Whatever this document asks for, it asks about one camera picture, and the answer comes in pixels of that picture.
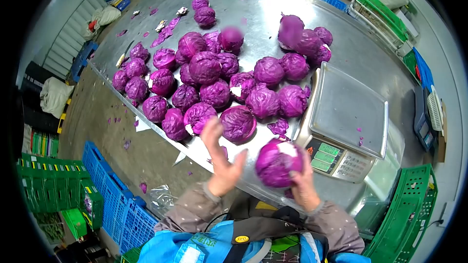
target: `white basket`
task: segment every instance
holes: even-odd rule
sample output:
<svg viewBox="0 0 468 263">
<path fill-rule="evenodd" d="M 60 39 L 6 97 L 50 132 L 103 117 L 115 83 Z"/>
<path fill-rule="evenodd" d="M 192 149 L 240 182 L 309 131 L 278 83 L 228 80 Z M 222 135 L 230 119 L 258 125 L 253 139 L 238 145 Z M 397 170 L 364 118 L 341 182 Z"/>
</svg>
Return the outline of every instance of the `white basket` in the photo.
<svg viewBox="0 0 468 263">
<path fill-rule="evenodd" d="M 442 131 L 442 125 L 444 121 L 442 119 L 442 106 L 440 105 L 439 96 L 437 95 L 436 88 L 434 85 L 430 86 L 432 88 L 432 92 L 427 97 L 427 109 L 429 111 L 430 122 L 432 124 L 432 128 L 435 131 Z"/>
<path fill-rule="evenodd" d="M 371 10 L 367 7 L 363 6 L 359 1 L 353 0 L 352 6 L 354 10 L 362 15 L 366 20 L 371 22 L 371 24 L 379 30 L 392 45 L 399 48 L 403 45 L 403 41 L 398 38 L 398 36 L 392 31 L 392 29 L 385 24 L 382 19 L 379 18 L 378 15 L 374 14 Z"/>
<path fill-rule="evenodd" d="M 394 52 L 397 50 L 397 47 L 390 41 L 389 38 L 387 38 L 380 30 L 378 30 L 369 20 L 354 10 L 352 4 L 348 6 L 348 14 L 351 15 L 354 19 L 357 19 L 361 24 L 367 26 L 371 32 L 382 39 Z"/>
</svg>

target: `stainless steel table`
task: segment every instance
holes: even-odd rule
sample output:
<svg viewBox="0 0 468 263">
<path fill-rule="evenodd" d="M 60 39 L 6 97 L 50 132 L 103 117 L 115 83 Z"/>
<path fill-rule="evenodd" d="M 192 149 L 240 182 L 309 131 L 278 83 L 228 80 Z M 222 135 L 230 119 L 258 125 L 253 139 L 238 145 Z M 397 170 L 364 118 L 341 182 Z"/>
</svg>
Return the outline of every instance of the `stainless steel table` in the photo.
<svg viewBox="0 0 468 263">
<path fill-rule="evenodd" d="M 134 10 L 141 11 L 140 14 L 131 19 L 134 10 L 130 10 L 120 19 L 96 50 L 90 65 L 130 110 L 199 165 L 213 172 L 212 165 L 207 162 L 208 152 L 200 138 L 193 137 L 184 142 L 168 139 L 159 125 L 148 121 L 140 108 L 133 107 L 125 96 L 112 87 L 111 79 L 117 70 L 115 63 L 132 40 L 135 40 L 135 43 L 141 41 L 152 56 L 160 48 L 177 50 L 178 40 L 186 32 L 196 31 L 203 34 L 220 30 L 228 25 L 237 25 L 245 31 L 245 40 L 239 55 L 241 71 L 250 71 L 253 70 L 255 62 L 264 56 L 281 58 L 284 55 L 277 41 L 281 12 L 299 16 L 306 28 L 325 26 L 332 32 L 334 41 L 331 45 L 330 64 L 361 81 L 389 101 L 390 119 L 405 137 L 407 150 L 402 166 L 409 167 L 421 163 L 423 151 L 412 130 L 415 113 L 412 77 L 406 72 L 404 64 L 387 50 L 383 43 L 350 16 L 320 0 L 210 0 L 211 7 L 216 11 L 217 23 L 209 30 L 202 30 L 193 19 L 191 1 L 140 0 L 134 7 Z M 182 6 L 189 8 L 189 12 L 181 18 L 173 30 L 174 34 L 161 45 L 149 48 L 157 38 L 155 27 L 158 23 L 163 19 L 170 21 Z M 158 8 L 159 11 L 150 16 L 149 7 Z M 247 19 L 246 25 L 242 24 L 245 22 L 243 18 Z M 124 29 L 128 29 L 125 35 L 115 36 Z M 143 37 L 145 32 L 150 32 L 146 38 Z M 151 60 L 148 62 L 148 67 L 152 71 L 155 70 Z M 180 85 L 179 70 L 174 75 Z M 301 86 L 304 87 L 309 83 L 310 78 L 307 77 Z M 301 210 L 292 200 L 285 198 L 282 192 L 263 186 L 254 173 L 254 162 L 259 149 L 274 137 L 266 127 L 272 122 L 275 122 L 275 119 L 259 122 L 255 137 L 246 144 L 235 146 L 224 138 L 221 138 L 220 144 L 227 147 L 230 161 L 242 149 L 249 149 L 244 175 L 238 184 L 240 189 L 272 205 L 288 205 Z M 289 121 L 290 127 L 287 132 L 289 137 L 294 137 L 299 122 L 300 119 L 297 118 Z M 352 184 L 320 174 L 314 175 L 314 184 L 322 199 L 336 202 L 353 215 L 359 212 L 366 201 L 366 196 L 369 195 L 364 183 Z"/>
</svg>

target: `concrete floor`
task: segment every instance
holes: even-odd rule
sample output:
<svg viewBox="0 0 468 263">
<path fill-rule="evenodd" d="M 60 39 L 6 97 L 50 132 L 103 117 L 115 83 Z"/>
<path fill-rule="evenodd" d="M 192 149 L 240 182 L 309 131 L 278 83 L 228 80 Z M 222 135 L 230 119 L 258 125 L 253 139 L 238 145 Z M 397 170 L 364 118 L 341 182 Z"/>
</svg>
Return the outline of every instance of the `concrete floor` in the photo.
<svg viewBox="0 0 468 263">
<path fill-rule="evenodd" d="M 138 0 L 131 2 L 122 16 L 133 12 L 132 7 Z M 103 29 L 97 38 L 98 44 L 118 21 Z M 149 193 L 154 187 L 167 184 L 172 195 L 179 197 L 189 185 L 205 181 L 211 176 L 211 173 L 188 157 L 172 166 L 179 151 L 152 130 L 136 132 L 133 126 L 134 114 L 130 110 L 127 113 L 125 111 L 126 107 L 119 99 L 103 85 L 90 67 L 86 67 L 67 109 L 59 137 L 58 157 L 80 160 L 85 141 L 94 142 L 119 178 L 135 196 L 141 196 L 147 204 L 151 203 Z M 121 121 L 115 123 L 114 118 L 120 118 Z M 128 140 L 131 145 L 125 150 L 124 142 Z M 147 184 L 146 194 L 138 187 L 142 182 Z M 239 191 L 233 190 L 224 197 L 223 208 L 229 208 Z M 105 231 L 100 232 L 100 237 L 111 254 L 118 254 L 118 246 Z"/>
</svg>

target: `hand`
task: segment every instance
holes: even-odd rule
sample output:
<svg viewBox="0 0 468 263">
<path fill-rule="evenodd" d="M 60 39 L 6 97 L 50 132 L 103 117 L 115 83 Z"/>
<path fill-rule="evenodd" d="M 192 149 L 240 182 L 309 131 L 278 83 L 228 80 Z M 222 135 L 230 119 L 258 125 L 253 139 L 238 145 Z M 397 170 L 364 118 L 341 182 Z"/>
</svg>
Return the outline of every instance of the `hand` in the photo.
<svg viewBox="0 0 468 263">
<path fill-rule="evenodd" d="M 289 176 L 293 181 L 291 191 L 296 203 L 302 206 L 306 212 L 311 212 L 319 206 L 320 198 L 312 182 L 313 171 L 310 166 L 310 155 L 303 151 L 302 156 L 302 173 L 297 171 L 289 172 Z"/>
<path fill-rule="evenodd" d="M 202 134 L 203 143 L 210 153 L 214 173 L 208 181 L 208 190 L 221 197 L 234 189 L 240 179 L 247 158 L 247 149 L 235 157 L 234 163 L 227 161 L 224 151 L 219 146 L 219 138 L 223 134 L 223 126 L 218 117 L 212 117 L 204 126 Z"/>
</svg>

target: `knife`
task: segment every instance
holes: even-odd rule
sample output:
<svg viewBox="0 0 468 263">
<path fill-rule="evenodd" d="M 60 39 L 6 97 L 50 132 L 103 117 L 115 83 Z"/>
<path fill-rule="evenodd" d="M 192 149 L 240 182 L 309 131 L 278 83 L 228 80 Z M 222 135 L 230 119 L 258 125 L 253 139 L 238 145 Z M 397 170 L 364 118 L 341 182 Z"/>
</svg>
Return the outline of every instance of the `knife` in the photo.
<svg viewBox="0 0 468 263">
<path fill-rule="evenodd" d="M 116 64 L 116 67 L 119 68 L 120 67 L 120 64 L 122 64 L 122 61 L 124 60 L 125 58 L 125 54 L 127 54 L 128 52 L 128 49 L 130 49 L 130 46 L 133 44 L 135 40 L 133 40 L 132 42 L 130 42 L 130 44 L 128 45 L 127 49 L 125 50 L 125 52 L 120 56 L 120 58 L 118 59 L 117 61 L 117 64 Z"/>
</svg>

